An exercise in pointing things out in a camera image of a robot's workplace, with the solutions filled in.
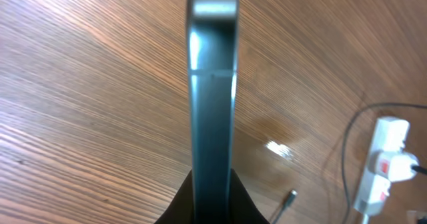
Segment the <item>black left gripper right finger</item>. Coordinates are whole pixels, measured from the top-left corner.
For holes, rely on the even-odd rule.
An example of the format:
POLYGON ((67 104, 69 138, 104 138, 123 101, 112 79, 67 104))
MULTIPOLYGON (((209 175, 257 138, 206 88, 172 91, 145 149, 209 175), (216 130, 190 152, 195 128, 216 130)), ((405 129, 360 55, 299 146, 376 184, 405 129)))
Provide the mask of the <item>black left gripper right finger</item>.
POLYGON ((230 221, 233 224, 269 224, 260 213, 234 169, 230 173, 230 221))

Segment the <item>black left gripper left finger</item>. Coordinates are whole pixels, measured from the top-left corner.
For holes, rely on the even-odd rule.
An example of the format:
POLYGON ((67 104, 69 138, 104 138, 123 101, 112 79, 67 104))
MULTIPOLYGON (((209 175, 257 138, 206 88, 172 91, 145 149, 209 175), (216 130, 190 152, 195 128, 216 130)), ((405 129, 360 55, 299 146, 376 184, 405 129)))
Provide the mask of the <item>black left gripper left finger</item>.
POLYGON ((155 224, 192 224, 193 219, 193 181, 192 171, 190 171, 155 224))

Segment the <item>blue Galaxy smartphone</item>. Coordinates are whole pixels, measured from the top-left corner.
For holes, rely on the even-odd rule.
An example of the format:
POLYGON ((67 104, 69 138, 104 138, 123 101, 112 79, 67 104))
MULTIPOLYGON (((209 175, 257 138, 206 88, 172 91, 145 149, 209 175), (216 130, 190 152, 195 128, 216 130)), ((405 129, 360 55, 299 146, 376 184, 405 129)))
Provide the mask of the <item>blue Galaxy smartphone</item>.
POLYGON ((228 223, 239 0, 187 0, 195 223, 228 223))

